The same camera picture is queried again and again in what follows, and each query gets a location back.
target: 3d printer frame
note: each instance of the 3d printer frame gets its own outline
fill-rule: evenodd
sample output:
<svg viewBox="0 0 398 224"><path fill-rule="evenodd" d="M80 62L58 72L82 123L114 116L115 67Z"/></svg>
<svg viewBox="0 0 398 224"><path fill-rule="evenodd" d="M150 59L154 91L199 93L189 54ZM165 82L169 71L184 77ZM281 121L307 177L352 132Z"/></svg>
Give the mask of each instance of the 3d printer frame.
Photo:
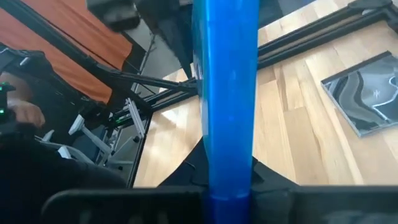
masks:
<svg viewBox="0 0 398 224"><path fill-rule="evenodd" d="M137 104L140 114L145 115L147 122L145 125L145 135L139 141L137 155L129 175L128 186L132 187L134 179L136 178L141 154L144 149L152 114L158 110L167 108L168 106L197 95L196 80L191 78L185 82L176 83L109 69L100 65L90 56L84 54L79 48L64 38L64 36L59 34L53 27L45 23L45 21L40 18L40 15L26 6L23 2L20 2L19 0L2 0L0 1L0 7L54 45L77 64L81 65L84 69L109 86L113 91L119 92L122 96L130 98ZM333 27L344 20L348 21L342 22L340 25ZM262 69L291 58L379 21L386 21L389 27L398 33L398 8L393 5L391 0L354 1L339 11L260 46L257 69ZM141 98L131 90L118 87L114 81L125 79L143 85L168 88L168 90L146 98ZM121 118L127 113L128 111L120 111L114 114L114 117ZM131 118L125 118L121 123L118 123L115 126L123 128L132 124Z"/></svg>

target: orange cloth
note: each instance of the orange cloth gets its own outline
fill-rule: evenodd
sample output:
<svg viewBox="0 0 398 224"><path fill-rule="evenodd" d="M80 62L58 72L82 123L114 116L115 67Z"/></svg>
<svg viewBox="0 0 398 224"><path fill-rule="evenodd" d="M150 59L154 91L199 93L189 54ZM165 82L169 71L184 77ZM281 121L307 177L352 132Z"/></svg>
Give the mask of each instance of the orange cloth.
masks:
<svg viewBox="0 0 398 224"><path fill-rule="evenodd" d="M124 60L132 49L132 44L122 35L108 30L91 15L86 9L85 0L23 1L111 65L118 69L122 68ZM42 50L55 72L71 86L94 100L105 103L109 101L110 88L3 9L0 9L0 42L17 50ZM84 53L109 66L82 46L72 42Z"/></svg>

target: human hand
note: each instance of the human hand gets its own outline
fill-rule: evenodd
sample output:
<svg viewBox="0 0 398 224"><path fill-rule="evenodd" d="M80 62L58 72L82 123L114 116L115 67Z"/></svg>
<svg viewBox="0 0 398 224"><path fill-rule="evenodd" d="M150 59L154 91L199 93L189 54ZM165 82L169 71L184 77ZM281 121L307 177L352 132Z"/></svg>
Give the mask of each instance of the human hand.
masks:
<svg viewBox="0 0 398 224"><path fill-rule="evenodd" d="M23 100L8 100L8 108L13 110L20 123L31 123L40 128L45 123L42 110L32 103Z"/></svg>

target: blue cylinder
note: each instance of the blue cylinder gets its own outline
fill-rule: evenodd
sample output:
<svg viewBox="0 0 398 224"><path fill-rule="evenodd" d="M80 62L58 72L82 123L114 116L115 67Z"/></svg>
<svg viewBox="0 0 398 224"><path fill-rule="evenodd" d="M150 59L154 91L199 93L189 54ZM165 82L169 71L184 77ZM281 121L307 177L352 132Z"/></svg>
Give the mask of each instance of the blue cylinder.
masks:
<svg viewBox="0 0 398 224"><path fill-rule="evenodd" d="M258 13L258 0L194 0L194 64L213 223L248 223Z"/></svg>

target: wooden floor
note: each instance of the wooden floor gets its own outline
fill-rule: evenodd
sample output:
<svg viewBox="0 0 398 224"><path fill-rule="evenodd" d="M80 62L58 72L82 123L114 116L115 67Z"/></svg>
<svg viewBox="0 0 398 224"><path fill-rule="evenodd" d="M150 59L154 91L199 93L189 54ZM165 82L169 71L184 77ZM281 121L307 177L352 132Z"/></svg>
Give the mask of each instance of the wooden floor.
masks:
<svg viewBox="0 0 398 224"><path fill-rule="evenodd" d="M259 30L259 45L347 5L318 0ZM398 128L359 138L321 87L321 80L390 50L398 35L385 22L258 71L254 156L298 184L398 184ZM179 70L167 77L183 81ZM159 185L201 138L199 100L152 118L135 187Z"/></svg>

